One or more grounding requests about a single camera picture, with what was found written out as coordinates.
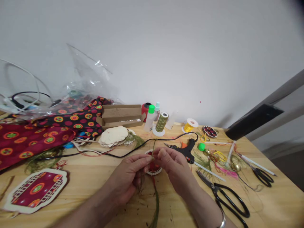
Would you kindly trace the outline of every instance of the bracelet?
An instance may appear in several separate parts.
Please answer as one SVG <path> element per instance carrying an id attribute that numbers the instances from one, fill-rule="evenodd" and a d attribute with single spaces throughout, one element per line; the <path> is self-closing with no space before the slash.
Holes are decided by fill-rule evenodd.
<path id="1" fill-rule="evenodd" d="M 224 228 L 226 226 L 226 217 L 225 217 L 225 213 L 224 211 L 221 209 L 221 212 L 223 214 L 223 221 L 221 223 L 221 225 L 218 228 Z"/>

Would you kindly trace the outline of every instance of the green bottle cap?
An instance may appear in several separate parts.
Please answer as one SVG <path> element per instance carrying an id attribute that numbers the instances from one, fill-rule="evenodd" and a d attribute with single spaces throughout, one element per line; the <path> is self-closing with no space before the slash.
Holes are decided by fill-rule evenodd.
<path id="1" fill-rule="evenodd" d="M 200 143 L 199 146 L 197 147 L 200 151 L 204 151 L 206 145 L 203 143 Z"/>
<path id="2" fill-rule="evenodd" d="M 151 104 L 151 105 L 149 106 L 149 111 L 148 111 L 148 112 L 149 112 L 150 114 L 153 114 L 153 113 L 154 113 L 154 110 L 155 110 L 155 106 Z"/>

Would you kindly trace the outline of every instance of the red bottle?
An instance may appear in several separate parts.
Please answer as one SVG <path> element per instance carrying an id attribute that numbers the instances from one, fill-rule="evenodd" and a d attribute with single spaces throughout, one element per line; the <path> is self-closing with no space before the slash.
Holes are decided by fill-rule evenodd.
<path id="1" fill-rule="evenodd" d="M 142 105 L 142 114 L 146 114 L 146 118 L 147 118 L 147 115 L 148 115 L 148 111 L 149 111 L 149 106 L 151 105 L 151 103 L 147 102 L 147 103 L 144 103 Z"/>

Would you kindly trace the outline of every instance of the brown cardboard box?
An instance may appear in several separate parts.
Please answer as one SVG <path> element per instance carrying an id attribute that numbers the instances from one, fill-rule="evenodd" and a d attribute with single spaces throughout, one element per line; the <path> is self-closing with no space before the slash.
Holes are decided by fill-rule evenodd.
<path id="1" fill-rule="evenodd" d="M 140 104 L 133 105 L 103 105 L 101 116 L 97 117 L 96 122 L 106 130 L 111 127 L 135 127 L 141 126 L 146 114 L 142 114 Z"/>

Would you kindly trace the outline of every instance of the pink tassel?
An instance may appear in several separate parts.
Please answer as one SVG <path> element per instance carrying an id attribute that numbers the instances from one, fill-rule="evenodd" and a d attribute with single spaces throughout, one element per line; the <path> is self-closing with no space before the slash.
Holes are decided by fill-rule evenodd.
<path id="1" fill-rule="evenodd" d="M 235 179 L 238 180 L 238 174 L 237 174 L 236 172 L 229 171 L 229 170 L 224 169 L 224 168 L 221 168 L 221 167 L 219 167 L 219 169 L 220 169 L 224 174 L 227 174 L 228 176 L 231 176 L 231 177 L 233 177 L 233 178 L 235 178 Z"/>

